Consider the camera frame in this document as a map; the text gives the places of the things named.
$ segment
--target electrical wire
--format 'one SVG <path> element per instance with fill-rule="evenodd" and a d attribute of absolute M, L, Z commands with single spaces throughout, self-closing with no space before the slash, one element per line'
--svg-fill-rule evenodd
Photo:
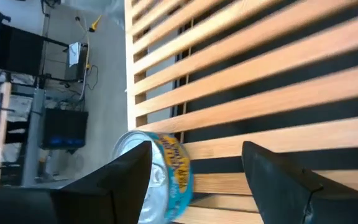
<path fill-rule="evenodd" d="M 97 67 L 96 65 L 92 65 L 91 70 L 89 71 L 89 75 L 92 74 L 93 68 L 96 69 L 96 73 L 95 73 L 95 77 L 96 77 L 96 81 L 93 84 L 93 86 L 91 87 L 89 83 L 86 84 L 86 86 L 89 88 L 89 90 L 94 90 L 95 86 L 98 84 L 98 79 L 99 79 L 99 67 Z"/>
<path fill-rule="evenodd" d="M 45 13 L 44 3 L 45 3 L 47 6 L 49 6 L 51 9 L 54 9 L 56 3 L 58 3 L 58 0 L 54 0 L 54 1 L 52 2 L 52 4 L 51 4 L 50 2 L 48 2 L 48 0 L 41 0 L 41 11 L 42 11 L 42 14 L 43 14 L 44 16 L 46 16 L 46 17 L 49 17 L 50 14 Z"/>
<path fill-rule="evenodd" d="M 63 99 L 63 100 L 60 100 L 60 101 L 58 101 L 58 102 L 56 102 L 56 101 L 52 101 L 52 102 L 49 102 L 48 104 L 46 104 L 45 105 L 45 108 L 48 108 L 48 106 L 50 105 L 50 104 L 52 104 L 52 103 L 56 103 L 56 105 L 55 105 L 55 108 L 62 108 L 61 107 L 61 103 L 62 102 L 65 102 L 65 103 L 67 103 L 67 104 L 70 104 L 69 102 L 67 102 L 67 100 L 69 100 L 69 99 L 72 99 L 74 96 L 76 96 L 76 95 L 80 95 L 80 93 L 78 93 L 77 91 L 75 91 L 75 90 L 65 90 L 65 91 L 62 91 L 62 90 L 59 90 L 59 89 L 55 89 L 55 90 L 58 90 L 59 92 L 61 92 L 61 93 L 66 93 L 66 92 L 68 92 L 68 91 L 70 91 L 70 92 L 73 92 L 74 94 L 73 95 L 71 95 L 71 96 L 69 96 L 68 98 L 65 98 L 65 99 Z"/>
<path fill-rule="evenodd" d="M 86 53 L 86 60 L 85 60 L 85 70 L 84 70 L 84 79 L 83 79 L 83 86 L 82 86 L 82 91 L 81 91 L 81 95 L 80 95 L 80 99 L 78 101 L 81 101 L 83 98 L 84 98 L 84 95 L 85 95 L 85 86 L 86 86 L 86 74 L 87 74 L 87 71 L 88 71 L 88 64 L 89 64 L 89 60 L 90 60 L 90 49 L 91 49 L 91 46 L 90 46 L 90 36 L 89 36 L 89 33 L 88 31 L 85 29 L 85 27 L 87 27 L 87 23 L 86 23 L 86 18 L 85 16 L 81 13 L 82 15 L 82 18 L 84 20 L 84 25 L 79 21 L 77 20 L 77 24 L 80 25 L 80 27 L 84 30 L 85 34 L 86 34 L 86 41 L 87 41 L 87 44 L 88 44 L 88 51 Z"/>
<path fill-rule="evenodd" d="M 58 60 L 52 60 L 52 59 L 45 59 L 47 60 L 48 62 L 57 62 L 57 63 L 63 63 L 63 64 L 67 64 L 66 62 L 61 62 L 61 61 L 58 61 Z"/>
<path fill-rule="evenodd" d="M 78 93 L 77 91 L 75 90 L 70 90 L 70 89 L 66 89 L 66 90 L 61 90 L 61 89 L 58 89 L 58 88 L 54 88 L 54 90 L 57 90 L 59 91 L 60 93 L 66 93 L 68 91 L 72 92 L 72 93 L 76 93 L 77 95 L 80 95 L 81 93 Z"/>

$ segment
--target wooden slatted bench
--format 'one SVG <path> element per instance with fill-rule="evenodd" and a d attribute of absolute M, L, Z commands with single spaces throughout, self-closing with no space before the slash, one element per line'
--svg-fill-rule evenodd
<path fill-rule="evenodd" d="M 125 4 L 129 130 L 182 133 L 183 140 L 185 132 L 301 111 L 298 114 L 305 116 L 304 123 L 218 138 L 204 136 L 202 141 L 185 141 L 184 145 L 192 161 L 197 162 L 239 157 L 244 141 L 253 141 L 279 153 L 351 149 L 357 155 L 357 109 L 345 105 L 337 110 L 337 117 L 307 122 L 309 118 L 302 110 L 317 108 L 316 111 L 324 112 L 325 109 L 320 109 L 324 105 L 350 101 L 358 107 L 358 62 L 352 61 L 349 65 L 345 61 L 336 62 L 340 64 L 338 69 L 315 76 L 297 73 L 297 82 L 261 88 L 262 91 L 244 93 L 243 97 L 231 100 L 216 100 L 201 109 L 186 111 L 186 104 L 211 100 L 235 88 L 246 89 L 258 83 L 263 86 L 265 80 L 329 60 L 334 63 L 332 60 L 343 55 L 358 58 L 358 10 L 355 10 L 358 0 L 125 0 Z M 338 15 L 345 15 L 346 19 L 335 20 Z M 246 26 L 215 38 L 249 19 L 253 21 Z M 308 33 L 321 21 L 332 23 Z M 149 50 L 150 46 L 185 25 L 188 29 L 182 29 L 177 37 L 156 50 Z M 208 71 L 209 67 L 229 58 L 300 30 L 304 31 L 300 38 L 261 54 L 244 56 L 245 60 L 192 80 L 200 71 Z M 146 77 L 147 70 L 184 51 L 189 53 L 187 57 Z M 181 78 L 185 79 L 185 85 L 146 100 L 148 91 Z M 148 114 L 177 106 L 181 106 L 183 114 L 147 122 Z M 342 116 L 343 111 L 350 112 Z M 316 172 L 358 190 L 358 169 L 323 168 Z M 194 191 L 208 196 L 192 203 L 177 223 L 263 223 L 240 170 L 196 172 Z"/>

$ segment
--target blue can label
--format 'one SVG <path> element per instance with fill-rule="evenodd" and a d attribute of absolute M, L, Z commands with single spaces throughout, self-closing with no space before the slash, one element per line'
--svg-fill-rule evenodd
<path fill-rule="evenodd" d="M 193 174 L 190 169 L 190 159 L 184 147 L 175 137 L 168 134 L 146 134 L 154 140 L 167 165 L 169 200 L 165 221 L 171 222 L 186 210 L 193 196 Z"/>

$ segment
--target concrete floor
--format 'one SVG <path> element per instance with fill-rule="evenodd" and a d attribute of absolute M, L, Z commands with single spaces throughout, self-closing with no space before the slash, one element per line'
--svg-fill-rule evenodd
<path fill-rule="evenodd" d="M 86 42 L 82 28 L 76 23 L 77 12 L 67 6 L 57 6 L 52 10 L 50 20 L 46 18 L 44 35 L 65 43 L 81 40 Z M 89 26 L 97 18 L 97 14 L 82 12 Z M 167 38 L 150 47 L 156 49 L 176 36 L 176 31 Z M 126 89 L 126 57 L 124 31 L 114 21 L 104 17 L 99 23 L 98 30 L 89 34 L 90 64 L 99 68 L 98 83 L 93 91 L 86 90 L 86 111 L 89 111 L 88 129 L 86 132 L 86 146 L 79 149 L 74 155 L 59 152 L 58 172 L 69 179 L 78 179 L 112 160 L 112 150 L 121 135 L 127 131 L 127 96 Z M 65 54 L 59 54 L 62 48 L 48 44 L 46 58 L 54 61 L 65 61 Z M 45 73 L 54 77 L 63 77 L 65 65 L 46 61 Z M 171 57 L 147 71 L 151 75 L 175 61 Z M 95 73 L 88 78 L 93 86 L 96 81 Z M 49 82 L 48 88 L 65 91 L 64 87 L 56 82 Z M 74 86 L 76 91 L 81 86 Z M 147 98 L 155 97 L 172 89 L 172 84 L 166 84 L 150 91 Z M 148 115 L 149 122 L 167 119 L 170 109 L 158 111 Z"/>

